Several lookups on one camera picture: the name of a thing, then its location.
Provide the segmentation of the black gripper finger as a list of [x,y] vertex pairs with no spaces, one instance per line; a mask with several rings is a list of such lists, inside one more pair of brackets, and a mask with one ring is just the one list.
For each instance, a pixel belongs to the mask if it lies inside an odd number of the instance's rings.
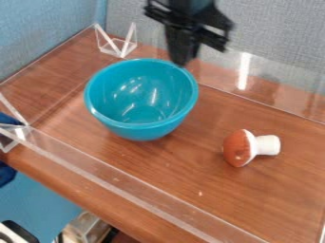
[[183,31],[183,61],[181,66],[186,66],[187,63],[196,58],[198,50],[200,47],[200,43],[196,37],[196,34],[192,31]]
[[164,37],[167,43],[167,51],[171,61],[179,64],[183,61],[180,43],[179,43],[179,31],[171,26],[164,27]]

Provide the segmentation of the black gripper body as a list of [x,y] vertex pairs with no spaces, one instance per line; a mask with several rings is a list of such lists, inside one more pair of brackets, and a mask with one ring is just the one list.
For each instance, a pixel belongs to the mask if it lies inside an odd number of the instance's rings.
[[144,15],[179,31],[180,50],[183,31],[196,34],[200,45],[223,52],[234,22],[218,9],[214,0],[145,0]]

